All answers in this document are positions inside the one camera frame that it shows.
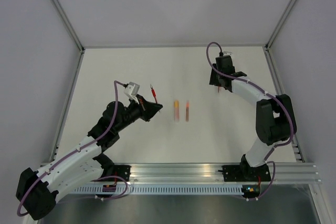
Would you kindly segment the red thin pen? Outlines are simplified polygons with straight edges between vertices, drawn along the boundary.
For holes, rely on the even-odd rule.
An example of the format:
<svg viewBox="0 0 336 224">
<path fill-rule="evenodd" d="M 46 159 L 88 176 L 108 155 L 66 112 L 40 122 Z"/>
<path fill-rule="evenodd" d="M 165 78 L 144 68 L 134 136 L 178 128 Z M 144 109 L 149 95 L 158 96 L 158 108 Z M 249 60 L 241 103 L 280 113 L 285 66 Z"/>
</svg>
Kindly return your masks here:
<svg viewBox="0 0 336 224">
<path fill-rule="evenodd" d="M 155 103 L 158 104 L 158 100 L 157 100 L 157 97 L 156 97 L 156 93 L 155 93 L 154 87 L 151 84 L 150 84 L 150 89 L 151 89 L 151 92 L 152 92 L 152 95 L 153 95 Z"/>
</svg>

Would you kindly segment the pencil shaped pink pen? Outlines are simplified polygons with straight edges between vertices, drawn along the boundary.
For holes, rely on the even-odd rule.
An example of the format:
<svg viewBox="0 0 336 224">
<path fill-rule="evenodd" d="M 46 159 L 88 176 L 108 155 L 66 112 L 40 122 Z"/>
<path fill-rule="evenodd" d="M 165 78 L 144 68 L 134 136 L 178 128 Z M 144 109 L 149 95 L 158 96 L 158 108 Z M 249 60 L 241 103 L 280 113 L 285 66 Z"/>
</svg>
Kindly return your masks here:
<svg viewBox="0 0 336 224">
<path fill-rule="evenodd" d="M 179 106 L 174 107 L 174 121 L 175 122 L 180 121 L 180 107 Z"/>
</svg>

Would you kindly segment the orange highlighter pen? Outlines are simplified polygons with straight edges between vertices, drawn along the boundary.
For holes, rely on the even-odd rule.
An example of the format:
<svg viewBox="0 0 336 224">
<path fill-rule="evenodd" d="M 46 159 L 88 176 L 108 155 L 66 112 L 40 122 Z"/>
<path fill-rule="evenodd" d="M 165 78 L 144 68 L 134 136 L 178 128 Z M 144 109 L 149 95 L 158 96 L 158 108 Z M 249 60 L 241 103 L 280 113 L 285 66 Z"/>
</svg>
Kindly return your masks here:
<svg viewBox="0 0 336 224">
<path fill-rule="evenodd" d="M 185 121 L 189 122 L 189 114 L 190 114 L 190 102 L 187 100 L 186 106 L 185 106 Z"/>
</svg>

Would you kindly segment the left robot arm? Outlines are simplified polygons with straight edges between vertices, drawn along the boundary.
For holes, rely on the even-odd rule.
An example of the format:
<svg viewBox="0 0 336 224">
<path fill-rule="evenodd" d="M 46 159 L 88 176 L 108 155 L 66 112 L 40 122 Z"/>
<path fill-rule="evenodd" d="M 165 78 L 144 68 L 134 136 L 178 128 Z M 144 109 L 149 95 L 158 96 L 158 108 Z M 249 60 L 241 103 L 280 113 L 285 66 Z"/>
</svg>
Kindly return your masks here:
<svg viewBox="0 0 336 224">
<path fill-rule="evenodd" d="M 119 133 L 126 127 L 138 119 L 150 121 L 163 108 L 139 94 L 136 98 L 128 106 L 110 102 L 87 136 L 67 154 L 37 170 L 23 170 L 16 190 L 20 202 L 17 215 L 40 220 L 77 187 L 93 180 L 110 180 L 114 163 L 104 152 L 119 140 Z"/>
</svg>

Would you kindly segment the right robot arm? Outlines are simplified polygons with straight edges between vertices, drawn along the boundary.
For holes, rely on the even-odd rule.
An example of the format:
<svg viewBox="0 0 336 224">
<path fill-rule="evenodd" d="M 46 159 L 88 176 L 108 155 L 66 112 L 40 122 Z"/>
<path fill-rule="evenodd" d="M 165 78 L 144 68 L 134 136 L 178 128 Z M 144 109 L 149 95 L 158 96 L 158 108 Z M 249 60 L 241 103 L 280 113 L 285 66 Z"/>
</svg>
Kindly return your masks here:
<svg viewBox="0 0 336 224">
<path fill-rule="evenodd" d="M 257 137 L 238 165 L 220 169 L 225 182 L 269 182 L 267 159 L 274 149 L 286 143 L 297 131 L 291 99 L 273 95 L 253 84 L 243 72 L 237 72 L 230 55 L 219 53 L 212 65 L 209 83 L 234 93 L 255 106 Z"/>
</svg>

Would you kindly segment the right frame post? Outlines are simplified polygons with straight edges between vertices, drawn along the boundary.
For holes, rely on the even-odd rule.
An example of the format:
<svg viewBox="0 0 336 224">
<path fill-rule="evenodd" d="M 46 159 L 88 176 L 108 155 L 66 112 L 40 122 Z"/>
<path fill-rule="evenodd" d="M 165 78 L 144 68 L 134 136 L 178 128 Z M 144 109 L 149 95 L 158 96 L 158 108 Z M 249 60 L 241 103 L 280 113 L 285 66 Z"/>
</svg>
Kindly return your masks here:
<svg viewBox="0 0 336 224">
<path fill-rule="evenodd" d="M 294 9 L 296 3 L 298 0 L 289 0 L 288 4 L 286 5 L 284 11 L 282 12 L 278 22 L 276 23 L 276 26 L 271 33 L 268 41 L 265 44 L 265 48 L 267 51 L 270 50 L 272 45 L 274 44 L 278 34 L 280 33 L 282 27 L 284 26 L 286 20 L 288 19 L 289 15 L 291 14 L 292 10 Z"/>
</svg>

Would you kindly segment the frame post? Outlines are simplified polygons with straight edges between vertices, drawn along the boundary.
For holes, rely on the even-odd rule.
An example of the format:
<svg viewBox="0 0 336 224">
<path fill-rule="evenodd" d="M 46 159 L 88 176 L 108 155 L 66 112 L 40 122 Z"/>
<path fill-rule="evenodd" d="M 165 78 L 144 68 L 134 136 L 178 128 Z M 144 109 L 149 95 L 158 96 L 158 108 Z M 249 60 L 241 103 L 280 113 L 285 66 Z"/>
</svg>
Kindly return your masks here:
<svg viewBox="0 0 336 224">
<path fill-rule="evenodd" d="M 284 11 L 282 12 L 278 22 L 276 23 L 276 26 L 271 33 L 268 41 L 265 44 L 265 48 L 267 51 L 270 50 L 272 45 L 274 44 L 278 34 L 280 33 L 282 27 L 284 26 L 286 20 L 288 19 L 289 15 L 291 14 L 292 10 L 294 9 L 296 3 L 298 0 L 289 0 L 288 4 L 286 5 Z"/>
<path fill-rule="evenodd" d="M 83 46 L 83 44 L 81 43 L 73 25 L 71 24 L 64 8 L 62 7 L 62 4 L 60 2 L 60 0 L 50 0 L 53 7 L 56 10 L 56 13 L 58 14 L 58 16 L 60 17 L 66 31 L 68 32 L 70 38 L 72 39 L 72 41 L 75 43 L 76 47 L 78 48 L 78 50 L 83 53 L 85 48 Z"/>
</svg>

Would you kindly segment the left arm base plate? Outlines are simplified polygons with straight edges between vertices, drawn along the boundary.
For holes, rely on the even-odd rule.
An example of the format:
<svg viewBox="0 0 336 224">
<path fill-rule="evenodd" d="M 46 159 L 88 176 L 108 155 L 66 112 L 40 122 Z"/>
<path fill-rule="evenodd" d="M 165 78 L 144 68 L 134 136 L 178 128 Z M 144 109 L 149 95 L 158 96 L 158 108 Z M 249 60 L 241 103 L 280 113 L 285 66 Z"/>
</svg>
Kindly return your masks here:
<svg viewBox="0 0 336 224">
<path fill-rule="evenodd" d="M 131 175 L 130 165 L 112 165 L 108 167 L 107 169 L 104 169 L 102 177 L 118 176 L 128 182 L 130 175 Z"/>
</svg>

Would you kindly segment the left side table rail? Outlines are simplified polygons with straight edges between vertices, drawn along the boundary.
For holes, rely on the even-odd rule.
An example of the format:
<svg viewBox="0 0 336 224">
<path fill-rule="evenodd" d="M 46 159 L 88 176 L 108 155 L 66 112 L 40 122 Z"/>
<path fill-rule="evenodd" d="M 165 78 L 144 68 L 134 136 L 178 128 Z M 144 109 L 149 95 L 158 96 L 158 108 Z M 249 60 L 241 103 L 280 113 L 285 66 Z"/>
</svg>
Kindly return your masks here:
<svg viewBox="0 0 336 224">
<path fill-rule="evenodd" d="M 81 68 L 81 64 L 82 64 L 82 61 L 83 61 L 84 54 L 85 54 L 85 49 L 83 49 L 80 52 L 79 57 L 78 57 L 77 62 L 76 62 L 77 63 L 76 67 L 75 67 L 73 75 L 71 76 L 71 79 L 70 79 L 70 87 L 69 87 L 68 93 L 66 95 L 65 104 L 64 104 L 64 107 L 62 109 L 62 113 L 61 113 L 60 120 L 58 122 L 55 138 L 54 138 L 53 144 L 51 146 L 51 151 L 50 151 L 50 155 L 49 155 L 49 159 L 48 159 L 49 161 L 53 161 L 55 159 L 55 156 L 57 155 L 59 142 L 61 140 L 62 133 L 63 133 L 64 127 L 65 127 L 65 122 L 66 122 L 66 119 L 67 119 L 68 111 L 69 111 L 69 108 L 70 108 L 73 92 L 75 90 L 75 86 L 76 86 L 76 83 L 77 83 L 78 74 L 79 74 L 79 71 L 80 71 L 80 68 Z"/>
</svg>

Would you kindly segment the table rail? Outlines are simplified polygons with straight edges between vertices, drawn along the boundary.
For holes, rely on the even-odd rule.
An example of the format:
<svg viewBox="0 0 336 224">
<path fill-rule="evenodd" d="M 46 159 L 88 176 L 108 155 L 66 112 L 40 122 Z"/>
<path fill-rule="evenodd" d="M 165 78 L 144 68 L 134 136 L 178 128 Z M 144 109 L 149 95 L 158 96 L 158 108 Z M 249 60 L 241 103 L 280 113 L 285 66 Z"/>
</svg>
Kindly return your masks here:
<svg viewBox="0 0 336 224">
<path fill-rule="evenodd" d="M 83 49 L 80 52 L 79 57 L 78 57 L 77 62 L 76 62 L 77 63 L 76 67 L 75 67 L 73 75 L 71 76 L 71 79 L 70 79 L 70 87 L 69 87 L 68 93 L 66 95 L 65 104 L 64 104 L 64 107 L 62 109 L 62 113 L 61 113 L 60 120 L 58 122 L 55 138 L 54 138 L 53 144 L 51 146 L 51 151 L 50 151 L 50 155 L 49 155 L 49 159 L 48 159 L 49 161 L 53 161 L 55 159 L 55 156 L 57 155 L 59 142 L 61 140 L 62 133 L 63 133 L 64 127 L 65 127 L 65 122 L 66 122 L 66 119 L 67 119 L 68 111 L 69 111 L 69 108 L 70 108 L 73 92 L 75 90 L 75 86 L 76 86 L 76 83 L 77 83 L 78 74 L 79 74 L 79 71 L 80 71 L 80 68 L 81 68 L 81 64 L 82 64 L 82 61 L 83 61 L 84 54 L 85 54 L 85 49 Z"/>
<path fill-rule="evenodd" d="M 280 102 L 284 102 L 284 107 L 288 110 L 288 114 L 293 117 L 294 116 L 294 109 L 292 108 L 292 102 L 291 98 L 289 97 L 288 94 L 285 93 L 282 84 L 280 82 L 280 78 L 277 72 L 277 68 L 275 65 L 275 61 L 273 60 L 273 57 L 271 56 L 270 50 L 264 46 L 263 51 L 266 57 L 267 65 L 271 74 L 271 78 L 276 90 L 276 98 Z M 291 140 L 291 146 L 293 148 L 294 154 L 295 154 L 295 159 L 297 162 L 304 163 L 305 159 L 302 154 L 301 147 L 299 145 L 296 132 L 297 132 L 297 125 L 296 125 L 296 119 L 293 118 L 293 134 L 292 134 L 292 140 Z"/>
</svg>

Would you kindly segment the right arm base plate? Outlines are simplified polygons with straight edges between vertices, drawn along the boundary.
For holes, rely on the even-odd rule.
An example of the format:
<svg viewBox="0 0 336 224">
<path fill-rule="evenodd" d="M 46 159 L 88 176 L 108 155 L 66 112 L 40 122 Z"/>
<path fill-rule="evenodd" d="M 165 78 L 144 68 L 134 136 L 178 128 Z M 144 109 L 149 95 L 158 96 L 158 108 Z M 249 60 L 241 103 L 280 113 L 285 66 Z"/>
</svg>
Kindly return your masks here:
<svg viewBox="0 0 336 224">
<path fill-rule="evenodd" d="M 267 165 L 241 168 L 240 165 L 223 165 L 218 170 L 225 182 L 269 182 L 270 171 Z"/>
</svg>

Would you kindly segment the right side table rail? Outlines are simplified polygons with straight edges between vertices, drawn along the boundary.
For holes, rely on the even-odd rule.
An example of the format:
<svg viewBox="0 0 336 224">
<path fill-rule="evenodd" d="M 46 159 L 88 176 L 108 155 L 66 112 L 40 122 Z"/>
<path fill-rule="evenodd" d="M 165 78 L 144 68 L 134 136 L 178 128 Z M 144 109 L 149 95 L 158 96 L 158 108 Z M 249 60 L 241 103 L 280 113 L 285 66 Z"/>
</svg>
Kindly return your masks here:
<svg viewBox="0 0 336 224">
<path fill-rule="evenodd" d="M 288 110 L 288 114 L 293 117 L 294 116 L 294 109 L 292 108 L 292 102 L 291 98 L 289 97 L 288 94 L 285 93 L 282 84 L 280 82 L 280 78 L 277 72 L 277 68 L 275 65 L 275 61 L 273 60 L 273 57 L 271 56 L 270 50 L 264 46 L 263 51 L 266 57 L 267 65 L 271 74 L 271 78 L 276 90 L 276 98 L 280 102 L 284 102 L 284 107 Z M 293 118 L 293 134 L 292 134 L 292 140 L 291 140 L 291 146 L 293 148 L 294 154 L 295 154 L 295 159 L 297 162 L 304 163 L 305 159 L 302 154 L 301 147 L 299 145 L 296 132 L 297 132 L 297 125 L 296 125 L 296 119 Z"/>
</svg>

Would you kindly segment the aluminium front rail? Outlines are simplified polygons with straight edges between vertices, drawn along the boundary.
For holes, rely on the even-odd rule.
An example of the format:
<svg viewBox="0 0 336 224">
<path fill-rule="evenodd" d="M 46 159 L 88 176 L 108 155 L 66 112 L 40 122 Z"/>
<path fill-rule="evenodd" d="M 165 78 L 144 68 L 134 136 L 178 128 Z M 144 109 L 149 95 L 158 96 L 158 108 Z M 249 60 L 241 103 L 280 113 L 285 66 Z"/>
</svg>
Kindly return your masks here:
<svg viewBox="0 0 336 224">
<path fill-rule="evenodd" d="M 258 182 L 225 182 L 218 172 L 223 164 L 159 163 L 159 164 L 116 164 L 130 165 L 129 182 L 137 184 L 256 184 Z M 277 163 L 268 164 L 271 181 L 275 184 L 319 184 L 321 178 L 316 165 L 311 163 Z M 38 170 L 42 181 L 65 184 L 67 181 L 83 185 L 101 178 L 103 169 L 95 162 L 85 162 L 62 172 L 60 167 L 50 165 Z"/>
</svg>

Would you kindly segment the left frame post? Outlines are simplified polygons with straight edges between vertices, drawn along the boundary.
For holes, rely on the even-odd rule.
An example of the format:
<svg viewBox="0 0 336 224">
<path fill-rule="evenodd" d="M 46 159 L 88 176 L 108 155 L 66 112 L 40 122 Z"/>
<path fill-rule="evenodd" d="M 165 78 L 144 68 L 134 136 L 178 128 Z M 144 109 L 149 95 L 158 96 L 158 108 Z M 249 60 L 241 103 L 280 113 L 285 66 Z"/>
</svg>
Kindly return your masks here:
<svg viewBox="0 0 336 224">
<path fill-rule="evenodd" d="M 72 39 L 72 41 L 75 43 L 76 47 L 78 48 L 78 50 L 83 53 L 85 48 L 83 46 L 83 44 L 81 43 L 73 25 L 71 24 L 64 8 L 62 7 L 62 4 L 60 2 L 60 0 L 50 0 L 53 7 L 56 10 L 56 13 L 58 14 L 58 16 L 60 17 L 66 31 L 68 32 L 70 38 Z"/>
</svg>

